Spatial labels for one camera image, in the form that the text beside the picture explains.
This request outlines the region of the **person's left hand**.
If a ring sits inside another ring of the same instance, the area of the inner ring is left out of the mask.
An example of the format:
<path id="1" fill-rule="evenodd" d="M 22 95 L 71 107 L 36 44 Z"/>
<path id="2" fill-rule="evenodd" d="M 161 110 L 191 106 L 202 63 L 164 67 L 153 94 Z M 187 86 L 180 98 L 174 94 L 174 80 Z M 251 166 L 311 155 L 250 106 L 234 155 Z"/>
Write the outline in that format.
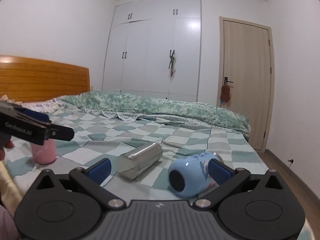
<path id="1" fill-rule="evenodd" d="M 14 144 L 11 140 L 11 136 L 5 133 L 0 133 L 0 160 L 3 161 L 5 158 L 5 149 L 11 149 Z"/>

